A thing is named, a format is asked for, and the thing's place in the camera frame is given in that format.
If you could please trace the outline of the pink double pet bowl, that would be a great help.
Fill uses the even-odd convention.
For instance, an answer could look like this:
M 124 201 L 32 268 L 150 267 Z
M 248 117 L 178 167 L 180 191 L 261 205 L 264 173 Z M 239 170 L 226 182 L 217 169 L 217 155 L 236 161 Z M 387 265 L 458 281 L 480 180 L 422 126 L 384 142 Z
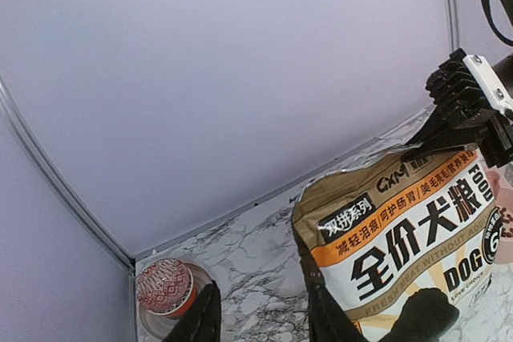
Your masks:
M 509 163 L 501 168 L 485 168 L 485 171 L 503 224 L 495 262 L 497 264 L 511 264 L 513 259 L 513 166 L 512 163 Z

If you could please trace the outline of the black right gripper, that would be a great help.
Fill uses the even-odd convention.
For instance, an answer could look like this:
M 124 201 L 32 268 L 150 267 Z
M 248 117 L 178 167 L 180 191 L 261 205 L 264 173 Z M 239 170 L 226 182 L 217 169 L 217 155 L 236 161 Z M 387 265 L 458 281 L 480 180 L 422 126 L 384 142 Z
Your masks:
M 488 167 L 501 168 L 512 161 L 512 123 L 497 111 L 481 109 L 463 128 L 453 128 L 445 110 L 435 107 L 406 145 L 410 149 L 402 156 L 403 162 L 479 147 Z

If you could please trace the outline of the brown dog food kibble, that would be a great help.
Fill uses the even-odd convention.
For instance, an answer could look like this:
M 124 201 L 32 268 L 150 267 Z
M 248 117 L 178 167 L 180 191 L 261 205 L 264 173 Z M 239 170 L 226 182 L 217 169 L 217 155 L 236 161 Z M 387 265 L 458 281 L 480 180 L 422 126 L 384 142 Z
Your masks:
M 512 240 L 513 237 L 513 217 L 511 211 L 506 207 L 500 207 L 499 213 L 502 218 L 501 238 L 505 240 Z

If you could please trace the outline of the brown white dog food bag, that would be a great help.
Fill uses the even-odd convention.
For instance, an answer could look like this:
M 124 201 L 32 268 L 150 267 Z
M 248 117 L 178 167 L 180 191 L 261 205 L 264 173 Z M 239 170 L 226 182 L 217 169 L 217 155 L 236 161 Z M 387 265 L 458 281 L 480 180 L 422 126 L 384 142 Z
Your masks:
M 385 155 L 312 181 L 295 203 L 305 281 L 363 341 L 438 341 L 491 283 L 502 218 L 480 151 Z

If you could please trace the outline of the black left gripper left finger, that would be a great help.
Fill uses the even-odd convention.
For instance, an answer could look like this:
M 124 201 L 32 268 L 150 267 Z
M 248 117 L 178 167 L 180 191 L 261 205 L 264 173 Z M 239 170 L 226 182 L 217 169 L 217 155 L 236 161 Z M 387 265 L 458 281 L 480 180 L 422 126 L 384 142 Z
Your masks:
M 206 284 L 163 342 L 220 342 L 221 299 L 216 282 Z

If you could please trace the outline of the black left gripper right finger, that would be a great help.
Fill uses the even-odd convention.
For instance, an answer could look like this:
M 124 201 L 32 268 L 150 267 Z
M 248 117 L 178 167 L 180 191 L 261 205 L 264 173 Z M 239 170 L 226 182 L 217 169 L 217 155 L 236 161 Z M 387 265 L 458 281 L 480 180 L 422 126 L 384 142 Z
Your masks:
M 309 340 L 316 342 L 363 341 L 335 299 L 317 278 L 306 279 L 308 292 Z

